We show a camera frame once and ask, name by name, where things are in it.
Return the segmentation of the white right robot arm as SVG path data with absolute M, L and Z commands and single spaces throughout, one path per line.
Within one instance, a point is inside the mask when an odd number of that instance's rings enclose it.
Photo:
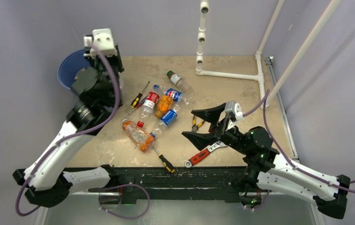
M 198 153 L 185 162 L 187 168 L 217 149 L 230 147 L 243 155 L 247 165 L 244 176 L 239 179 L 244 189 L 284 193 L 316 205 L 318 211 L 329 217 L 344 218 L 349 177 L 320 173 L 285 157 L 272 147 L 274 141 L 264 127 L 240 132 L 237 123 L 243 119 L 243 112 L 235 101 L 193 110 L 192 114 L 209 122 L 210 127 L 206 134 L 183 132 L 198 149 Z

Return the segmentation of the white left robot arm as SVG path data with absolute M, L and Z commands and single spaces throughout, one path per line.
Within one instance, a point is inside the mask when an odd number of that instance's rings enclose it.
M 110 165 L 67 172 L 65 167 L 76 153 L 107 124 L 122 105 L 119 74 L 124 71 L 118 46 L 103 48 L 86 45 L 82 55 L 88 67 L 76 71 L 71 90 L 78 101 L 68 113 L 58 134 L 43 154 L 28 168 L 17 169 L 13 178 L 36 207 L 51 208 L 70 194 L 103 188 L 112 192 L 118 187 L 118 174 Z

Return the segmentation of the green cap clear bottle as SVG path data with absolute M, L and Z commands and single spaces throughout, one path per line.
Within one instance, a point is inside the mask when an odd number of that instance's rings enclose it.
M 187 82 L 186 79 L 181 77 L 178 73 L 175 73 L 172 70 L 169 70 L 166 73 L 166 75 L 177 88 L 181 89 L 184 92 L 192 91 L 191 85 Z

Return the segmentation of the orange juice bottle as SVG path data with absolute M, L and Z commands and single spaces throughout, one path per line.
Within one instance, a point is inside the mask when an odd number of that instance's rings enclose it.
M 172 103 L 173 103 L 173 99 L 170 96 L 163 95 L 158 101 L 157 108 L 155 111 L 155 116 L 159 119 L 163 117 L 164 114 L 167 113 L 168 110 L 170 109 Z

